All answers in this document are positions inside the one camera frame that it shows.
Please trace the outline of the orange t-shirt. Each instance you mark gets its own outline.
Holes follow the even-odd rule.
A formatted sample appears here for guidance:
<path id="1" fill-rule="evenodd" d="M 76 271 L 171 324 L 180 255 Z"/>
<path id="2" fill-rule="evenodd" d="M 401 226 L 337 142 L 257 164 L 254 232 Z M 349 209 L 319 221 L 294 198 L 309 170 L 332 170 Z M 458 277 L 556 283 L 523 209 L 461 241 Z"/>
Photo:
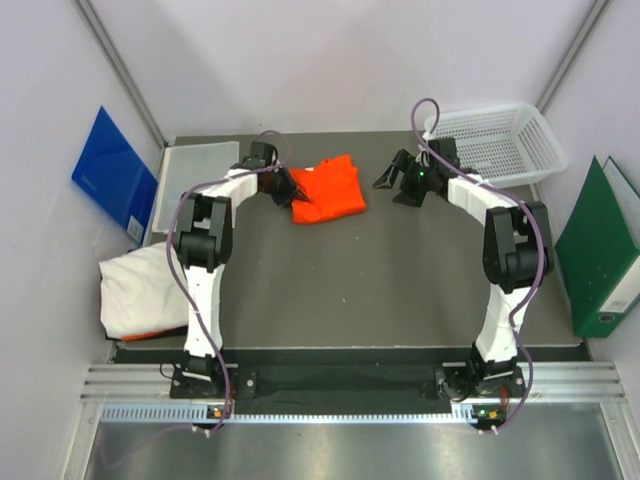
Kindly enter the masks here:
<path id="1" fill-rule="evenodd" d="M 367 209 L 358 168 L 349 154 L 326 158 L 314 167 L 293 168 L 290 173 L 308 197 L 308 201 L 293 201 L 294 224 L 318 224 Z"/>

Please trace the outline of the white plastic basket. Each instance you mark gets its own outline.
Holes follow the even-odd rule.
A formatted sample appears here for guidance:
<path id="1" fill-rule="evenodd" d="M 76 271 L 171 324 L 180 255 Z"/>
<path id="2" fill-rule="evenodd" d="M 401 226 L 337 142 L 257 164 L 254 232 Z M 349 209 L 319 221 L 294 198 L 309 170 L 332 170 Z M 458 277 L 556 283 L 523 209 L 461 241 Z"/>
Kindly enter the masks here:
<path id="1" fill-rule="evenodd" d="M 535 184 L 568 167 L 546 118 L 530 104 L 444 113 L 432 136 L 454 138 L 461 166 L 501 189 Z"/>

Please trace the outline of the white t-shirt stack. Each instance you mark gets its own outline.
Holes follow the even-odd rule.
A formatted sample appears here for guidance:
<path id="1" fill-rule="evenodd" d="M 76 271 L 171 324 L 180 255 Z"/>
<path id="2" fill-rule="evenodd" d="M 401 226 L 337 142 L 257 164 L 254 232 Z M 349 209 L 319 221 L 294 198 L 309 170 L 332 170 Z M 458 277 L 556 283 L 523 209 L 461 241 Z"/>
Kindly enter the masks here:
<path id="1" fill-rule="evenodd" d="M 136 340 L 188 324 L 188 301 L 156 243 L 99 263 L 100 321 L 106 336 Z"/>

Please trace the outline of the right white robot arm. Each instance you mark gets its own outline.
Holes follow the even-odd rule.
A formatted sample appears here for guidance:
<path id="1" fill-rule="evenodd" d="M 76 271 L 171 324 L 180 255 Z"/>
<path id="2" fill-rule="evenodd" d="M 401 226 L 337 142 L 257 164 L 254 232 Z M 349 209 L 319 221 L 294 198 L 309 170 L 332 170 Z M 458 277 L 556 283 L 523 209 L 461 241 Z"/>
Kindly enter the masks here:
<path id="1" fill-rule="evenodd" d="M 484 228 L 482 266 L 490 283 L 484 323 L 464 369 L 440 379 L 442 395 L 462 402 L 515 380 L 526 310 L 554 266 L 546 206 L 519 201 L 462 167 L 451 137 L 429 141 L 418 155 L 399 150 L 373 186 L 397 186 L 394 202 L 410 207 L 434 193 Z"/>

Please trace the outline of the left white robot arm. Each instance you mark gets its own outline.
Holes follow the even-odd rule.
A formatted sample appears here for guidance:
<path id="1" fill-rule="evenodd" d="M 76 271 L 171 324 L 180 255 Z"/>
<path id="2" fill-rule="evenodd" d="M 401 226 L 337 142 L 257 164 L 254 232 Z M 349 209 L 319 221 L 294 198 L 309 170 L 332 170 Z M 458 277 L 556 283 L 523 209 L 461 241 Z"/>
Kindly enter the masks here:
<path id="1" fill-rule="evenodd" d="M 222 355 L 220 289 L 234 245 L 237 208 L 259 193 L 279 207 L 309 200 L 283 166 L 242 168 L 185 192 L 170 223 L 166 259 L 188 305 L 185 358 L 179 374 L 205 396 L 231 398 L 231 379 Z"/>

